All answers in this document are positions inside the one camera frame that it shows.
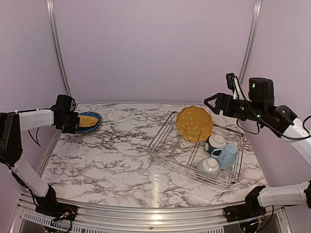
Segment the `yellow polka dot plate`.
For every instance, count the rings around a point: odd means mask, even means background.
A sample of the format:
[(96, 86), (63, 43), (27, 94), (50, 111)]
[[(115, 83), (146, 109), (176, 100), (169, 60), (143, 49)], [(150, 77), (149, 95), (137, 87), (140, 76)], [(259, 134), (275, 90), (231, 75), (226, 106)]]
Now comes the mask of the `yellow polka dot plate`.
[(175, 124), (178, 133), (191, 142), (205, 142), (214, 128), (211, 114), (197, 106), (183, 108), (177, 114)]
[(79, 127), (94, 127), (101, 121), (100, 116), (79, 115)]

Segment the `blue polka dot plate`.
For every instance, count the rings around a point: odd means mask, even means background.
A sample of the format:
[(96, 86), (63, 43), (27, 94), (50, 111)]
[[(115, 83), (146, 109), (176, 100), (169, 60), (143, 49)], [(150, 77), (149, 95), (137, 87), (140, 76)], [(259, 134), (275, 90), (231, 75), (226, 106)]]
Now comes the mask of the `blue polka dot plate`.
[(78, 115), (80, 118), (77, 134), (90, 134), (96, 131), (101, 123), (102, 116), (96, 112), (83, 112)]

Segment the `light blue mug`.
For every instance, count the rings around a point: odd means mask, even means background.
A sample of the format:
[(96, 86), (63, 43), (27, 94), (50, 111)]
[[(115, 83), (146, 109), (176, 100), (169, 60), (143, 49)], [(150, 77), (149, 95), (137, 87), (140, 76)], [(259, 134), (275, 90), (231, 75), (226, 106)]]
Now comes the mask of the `light blue mug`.
[(217, 160), (221, 169), (229, 169), (234, 164), (238, 153), (238, 146), (228, 143), (223, 148), (214, 149), (211, 156)]

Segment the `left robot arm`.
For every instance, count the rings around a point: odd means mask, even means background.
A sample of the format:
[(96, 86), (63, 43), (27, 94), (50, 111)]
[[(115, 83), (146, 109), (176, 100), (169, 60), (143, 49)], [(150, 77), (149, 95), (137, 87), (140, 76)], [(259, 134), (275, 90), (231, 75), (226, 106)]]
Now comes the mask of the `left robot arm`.
[(73, 97), (58, 95), (50, 108), (15, 110), (0, 115), (0, 162), (30, 192), (36, 211), (40, 213), (57, 216), (69, 212), (73, 215), (77, 207), (57, 200), (54, 188), (42, 180), (24, 155), (22, 136), (50, 126), (61, 133), (75, 134), (80, 122), (75, 108)]

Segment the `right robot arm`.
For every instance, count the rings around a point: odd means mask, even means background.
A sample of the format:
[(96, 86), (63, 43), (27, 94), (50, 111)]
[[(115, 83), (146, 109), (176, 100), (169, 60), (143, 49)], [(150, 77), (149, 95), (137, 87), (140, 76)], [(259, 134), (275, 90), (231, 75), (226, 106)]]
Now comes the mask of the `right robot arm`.
[[(233, 95), (217, 93), (204, 100), (204, 104), (215, 114), (250, 120), (260, 128), (269, 128), (277, 137), (290, 144), (309, 164), (311, 162), (311, 133), (297, 114), (286, 105), (275, 106), (274, 83), (271, 79), (254, 77), (249, 79), (248, 97), (244, 96), (238, 78), (229, 73), (227, 87)], [(242, 205), (224, 209), (225, 216), (234, 214), (252, 217), (269, 206), (311, 206), (311, 183), (309, 181), (289, 186), (257, 186), (246, 197)]]

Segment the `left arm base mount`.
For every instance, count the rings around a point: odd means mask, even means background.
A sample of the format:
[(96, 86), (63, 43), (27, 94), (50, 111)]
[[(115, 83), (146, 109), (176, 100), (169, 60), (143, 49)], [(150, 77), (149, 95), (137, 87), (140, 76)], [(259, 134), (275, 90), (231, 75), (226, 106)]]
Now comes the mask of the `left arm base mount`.
[(78, 207), (76, 205), (60, 203), (54, 210), (48, 207), (36, 206), (35, 211), (57, 220), (71, 220), (76, 218)]

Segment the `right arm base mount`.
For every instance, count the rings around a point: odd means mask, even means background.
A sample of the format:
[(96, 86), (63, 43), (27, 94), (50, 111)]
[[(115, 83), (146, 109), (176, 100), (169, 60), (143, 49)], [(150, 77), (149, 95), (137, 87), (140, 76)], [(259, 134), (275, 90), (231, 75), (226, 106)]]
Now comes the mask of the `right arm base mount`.
[(242, 221), (249, 218), (264, 216), (266, 213), (265, 207), (247, 203), (227, 206), (222, 212), (227, 222)]

